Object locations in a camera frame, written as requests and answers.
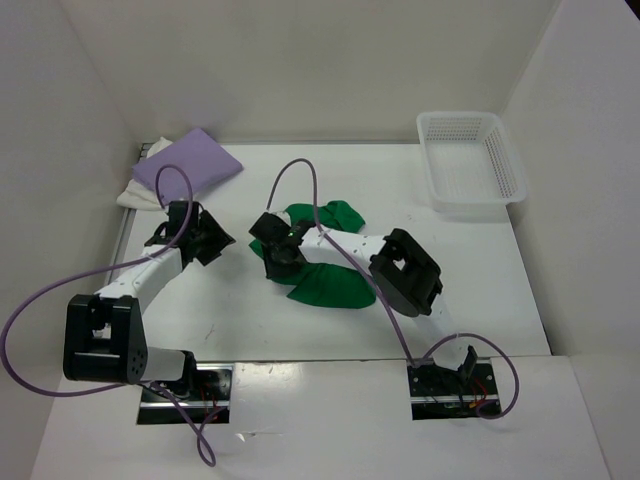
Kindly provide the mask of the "white t shirt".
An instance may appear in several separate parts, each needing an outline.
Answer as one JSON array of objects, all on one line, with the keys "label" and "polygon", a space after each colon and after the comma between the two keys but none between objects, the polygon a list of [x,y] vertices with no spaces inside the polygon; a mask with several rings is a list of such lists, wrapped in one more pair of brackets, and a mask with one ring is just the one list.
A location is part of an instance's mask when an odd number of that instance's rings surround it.
[{"label": "white t shirt", "polygon": [[[140,162],[172,144],[173,142],[171,140],[164,137],[161,137],[153,144],[144,144],[141,150]],[[116,204],[122,208],[131,210],[160,211],[162,209],[154,191],[149,190],[134,179],[128,182],[124,191],[117,197]]]}]

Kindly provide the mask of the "green t shirt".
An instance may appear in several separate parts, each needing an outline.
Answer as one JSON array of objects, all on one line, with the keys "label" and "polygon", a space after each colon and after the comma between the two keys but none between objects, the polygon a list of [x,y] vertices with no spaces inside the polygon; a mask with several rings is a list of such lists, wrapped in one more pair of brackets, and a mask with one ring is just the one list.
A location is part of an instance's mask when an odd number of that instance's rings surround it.
[{"label": "green t shirt", "polygon": [[[289,225],[300,220],[314,221],[313,206],[310,204],[294,203],[282,213],[282,219]],[[336,231],[358,233],[365,226],[360,213],[344,200],[332,200],[320,206],[318,214],[322,226]],[[258,257],[263,257],[262,244],[254,237],[249,248]],[[376,302],[375,291],[362,275],[339,265],[307,263],[296,275],[266,274],[266,277],[273,283],[289,286],[288,299],[309,306],[364,309]]]}]

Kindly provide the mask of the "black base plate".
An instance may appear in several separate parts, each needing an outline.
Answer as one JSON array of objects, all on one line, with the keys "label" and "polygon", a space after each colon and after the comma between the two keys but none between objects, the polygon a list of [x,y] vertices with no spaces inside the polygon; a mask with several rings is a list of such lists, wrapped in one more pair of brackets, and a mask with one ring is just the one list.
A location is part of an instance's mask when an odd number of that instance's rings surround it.
[{"label": "black base plate", "polygon": [[[181,386],[178,390],[171,390],[168,383],[162,383],[161,386],[175,397],[194,424],[200,425],[208,417],[210,424],[228,424],[232,380],[232,365],[213,364],[198,368],[194,383],[189,388]],[[186,421],[164,394],[156,388],[145,386],[136,424],[178,425],[186,424]]]},{"label": "black base plate", "polygon": [[460,386],[453,374],[435,365],[407,367],[412,419],[479,418],[502,412],[494,371],[488,361],[476,364],[470,379]]}]

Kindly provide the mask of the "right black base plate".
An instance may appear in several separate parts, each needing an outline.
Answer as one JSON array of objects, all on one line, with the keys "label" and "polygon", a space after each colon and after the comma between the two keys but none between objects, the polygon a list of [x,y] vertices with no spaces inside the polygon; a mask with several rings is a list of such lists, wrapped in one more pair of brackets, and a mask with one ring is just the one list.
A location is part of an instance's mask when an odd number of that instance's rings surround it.
[{"label": "right black base plate", "polygon": [[435,365],[407,367],[412,419],[479,418],[502,412],[494,371],[488,361],[476,364],[470,379],[460,386],[453,374]]}]

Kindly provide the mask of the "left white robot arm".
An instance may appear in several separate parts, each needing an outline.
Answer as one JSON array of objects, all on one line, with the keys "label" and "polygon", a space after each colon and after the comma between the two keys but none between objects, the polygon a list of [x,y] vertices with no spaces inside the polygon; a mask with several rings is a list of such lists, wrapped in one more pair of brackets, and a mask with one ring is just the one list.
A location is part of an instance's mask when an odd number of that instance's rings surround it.
[{"label": "left white robot arm", "polygon": [[173,202],[168,220],[144,244],[139,262],[92,295],[67,307],[63,373],[72,381],[135,385],[156,382],[180,400],[200,385],[188,350],[148,345],[143,314],[194,261],[206,266],[234,243],[199,203]]}]

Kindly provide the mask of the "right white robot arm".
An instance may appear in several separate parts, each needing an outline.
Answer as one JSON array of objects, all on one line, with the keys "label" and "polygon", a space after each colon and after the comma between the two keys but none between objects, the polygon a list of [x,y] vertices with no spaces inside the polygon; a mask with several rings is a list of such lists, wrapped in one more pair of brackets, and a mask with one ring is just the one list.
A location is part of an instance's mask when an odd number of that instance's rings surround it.
[{"label": "right white robot arm", "polygon": [[306,221],[294,226],[280,222],[263,233],[253,229],[259,242],[266,277],[290,279],[305,269],[335,266],[364,273],[389,310],[414,318],[427,337],[436,342],[428,357],[441,387],[463,392],[474,379],[478,355],[460,334],[443,298],[441,268],[406,231],[386,236],[320,230]]}]

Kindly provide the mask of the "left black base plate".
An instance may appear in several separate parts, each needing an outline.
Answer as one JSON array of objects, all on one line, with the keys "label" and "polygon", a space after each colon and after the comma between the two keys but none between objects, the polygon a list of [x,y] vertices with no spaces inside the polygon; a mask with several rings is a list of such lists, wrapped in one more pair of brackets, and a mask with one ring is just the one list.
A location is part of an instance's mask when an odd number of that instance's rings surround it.
[{"label": "left black base plate", "polygon": [[[213,364],[198,368],[194,383],[189,388],[181,386],[178,390],[171,390],[168,383],[162,383],[161,386],[175,397],[194,424],[200,425],[208,417],[210,424],[228,424],[232,380],[232,365]],[[178,425],[186,424],[186,421],[164,394],[156,388],[145,386],[136,424]]]}]

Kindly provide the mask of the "white plastic laundry basket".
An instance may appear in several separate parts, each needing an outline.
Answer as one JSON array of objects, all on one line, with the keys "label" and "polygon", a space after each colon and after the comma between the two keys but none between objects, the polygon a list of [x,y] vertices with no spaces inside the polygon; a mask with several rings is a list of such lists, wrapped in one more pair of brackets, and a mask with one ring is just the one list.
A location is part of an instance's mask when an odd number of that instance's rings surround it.
[{"label": "white plastic laundry basket", "polygon": [[526,199],[522,162],[497,115],[423,112],[416,128],[435,211],[489,213]]}]

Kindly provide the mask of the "purple t shirt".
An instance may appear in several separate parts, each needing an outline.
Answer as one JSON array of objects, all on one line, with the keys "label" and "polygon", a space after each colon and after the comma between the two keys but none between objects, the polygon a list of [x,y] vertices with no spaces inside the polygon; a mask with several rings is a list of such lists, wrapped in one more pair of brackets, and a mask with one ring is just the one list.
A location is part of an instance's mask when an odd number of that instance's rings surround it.
[{"label": "purple t shirt", "polygon": [[175,165],[189,179],[193,193],[217,185],[243,170],[243,165],[202,129],[194,129],[133,167],[133,179],[155,192],[161,167]]}]

